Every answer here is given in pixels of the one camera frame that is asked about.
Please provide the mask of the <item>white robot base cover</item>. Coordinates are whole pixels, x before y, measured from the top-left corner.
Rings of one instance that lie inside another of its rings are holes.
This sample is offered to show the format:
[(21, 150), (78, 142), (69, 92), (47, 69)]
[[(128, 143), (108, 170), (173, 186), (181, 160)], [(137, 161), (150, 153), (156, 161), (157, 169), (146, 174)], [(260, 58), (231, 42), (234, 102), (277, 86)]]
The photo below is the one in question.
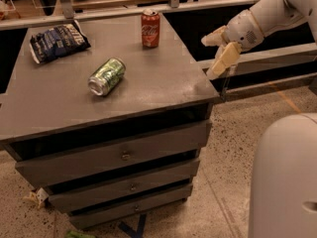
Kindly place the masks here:
[(287, 116), (262, 135), (254, 160), (249, 238), (317, 238), (317, 114)]

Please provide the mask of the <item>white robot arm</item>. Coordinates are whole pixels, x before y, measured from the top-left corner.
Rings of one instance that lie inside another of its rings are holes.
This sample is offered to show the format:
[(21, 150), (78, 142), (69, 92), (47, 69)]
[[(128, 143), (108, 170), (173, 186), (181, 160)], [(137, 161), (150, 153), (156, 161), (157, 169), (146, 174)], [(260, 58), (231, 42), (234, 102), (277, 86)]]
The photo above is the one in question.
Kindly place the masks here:
[(211, 80), (218, 78), (237, 63), (241, 52), (253, 49), (275, 32), (304, 23), (317, 41), (317, 0), (259, 1), (201, 39), (205, 47), (218, 47), (207, 75)]

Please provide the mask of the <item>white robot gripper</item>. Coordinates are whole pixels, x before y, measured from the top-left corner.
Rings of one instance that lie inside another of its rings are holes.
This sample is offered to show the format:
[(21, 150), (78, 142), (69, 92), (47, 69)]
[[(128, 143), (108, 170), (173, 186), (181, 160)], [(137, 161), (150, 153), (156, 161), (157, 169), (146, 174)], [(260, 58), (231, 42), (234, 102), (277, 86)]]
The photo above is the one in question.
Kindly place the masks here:
[(261, 44), (264, 34), (250, 10), (244, 10), (232, 18), (227, 26), (222, 26), (204, 36), (201, 43), (205, 47), (218, 46), (219, 49), (207, 70), (207, 76), (214, 80), (227, 68), (235, 64), (240, 53), (247, 52)]

